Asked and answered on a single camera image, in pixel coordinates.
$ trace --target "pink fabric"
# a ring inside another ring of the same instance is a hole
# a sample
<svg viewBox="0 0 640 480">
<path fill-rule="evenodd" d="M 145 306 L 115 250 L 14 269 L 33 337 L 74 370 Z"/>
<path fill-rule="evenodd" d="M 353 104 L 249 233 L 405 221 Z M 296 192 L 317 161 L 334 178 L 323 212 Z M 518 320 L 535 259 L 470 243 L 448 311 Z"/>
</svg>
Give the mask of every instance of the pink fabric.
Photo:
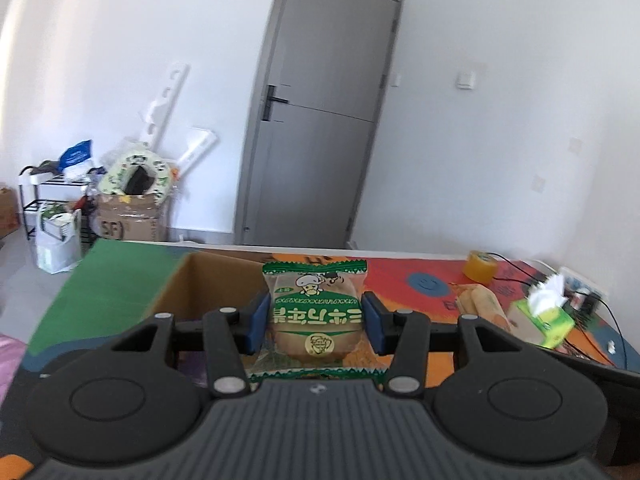
<svg viewBox="0 0 640 480">
<path fill-rule="evenodd" d="M 27 345 L 22 341 L 0 334 L 0 404 L 14 380 L 26 349 Z"/>
</svg>

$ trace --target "white plastic bag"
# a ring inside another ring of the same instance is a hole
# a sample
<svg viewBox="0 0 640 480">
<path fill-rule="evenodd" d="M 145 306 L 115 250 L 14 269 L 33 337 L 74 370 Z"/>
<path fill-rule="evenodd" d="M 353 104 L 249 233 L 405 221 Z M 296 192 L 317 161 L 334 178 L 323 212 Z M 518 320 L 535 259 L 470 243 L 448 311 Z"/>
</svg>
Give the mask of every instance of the white plastic bag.
<svg viewBox="0 0 640 480">
<path fill-rule="evenodd" d="M 49 274 L 72 270 L 82 258 L 80 243 L 81 212 L 73 212 L 73 220 L 64 232 L 64 239 L 60 240 L 45 231 L 42 212 L 38 213 L 36 221 L 36 257 L 37 264 Z"/>
</svg>

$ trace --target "gray door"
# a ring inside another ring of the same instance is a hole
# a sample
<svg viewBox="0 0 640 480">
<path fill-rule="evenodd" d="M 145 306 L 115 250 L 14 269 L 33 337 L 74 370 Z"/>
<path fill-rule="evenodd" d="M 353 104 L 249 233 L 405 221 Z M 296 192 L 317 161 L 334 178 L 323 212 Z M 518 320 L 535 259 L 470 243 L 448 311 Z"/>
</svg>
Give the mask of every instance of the gray door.
<svg viewBox="0 0 640 480">
<path fill-rule="evenodd" d="M 244 243 L 344 247 L 366 168 L 395 0 L 285 0 Z"/>
</svg>

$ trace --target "tissue box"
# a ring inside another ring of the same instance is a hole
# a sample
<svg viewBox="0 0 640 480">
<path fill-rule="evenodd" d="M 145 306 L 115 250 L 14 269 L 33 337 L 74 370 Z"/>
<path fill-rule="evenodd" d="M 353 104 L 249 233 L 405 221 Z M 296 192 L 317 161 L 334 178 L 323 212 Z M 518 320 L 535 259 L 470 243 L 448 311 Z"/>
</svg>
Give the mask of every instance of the tissue box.
<svg viewBox="0 0 640 480">
<path fill-rule="evenodd" d="M 551 308 L 540 316 L 532 316 L 527 300 L 511 303 L 507 319 L 513 335 L 544 348 L 556 348 L 574 327 L 574 320 L 562 308 Z"/>
</svg>

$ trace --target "cardboard box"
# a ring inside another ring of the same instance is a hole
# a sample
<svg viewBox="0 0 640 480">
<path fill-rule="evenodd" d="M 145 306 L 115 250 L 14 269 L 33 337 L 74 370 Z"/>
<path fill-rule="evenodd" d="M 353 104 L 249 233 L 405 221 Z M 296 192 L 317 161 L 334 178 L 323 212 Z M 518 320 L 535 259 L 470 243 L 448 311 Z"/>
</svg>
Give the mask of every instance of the cardboard box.
<svg viewBox="0 0 640 480">
<path fill-rule="evenodd" d="M 165 242 L 168 203 L 149 195 L 98 195 L 99 235 L 111 240 Z"/>
<path fill-rule="evenodd" d="M 0 187 L 0 238 L 13 233 L 19 225 L 15 193 L 7 187 Z"/>
<path fill-rule="evenodd" d="M 171 312 L 177 320 L 201 319 L 221 306 L 247 306 L 267 290 L 262 264 L 193 252 L 183 258 L 148 314 Z"/>
</svg>

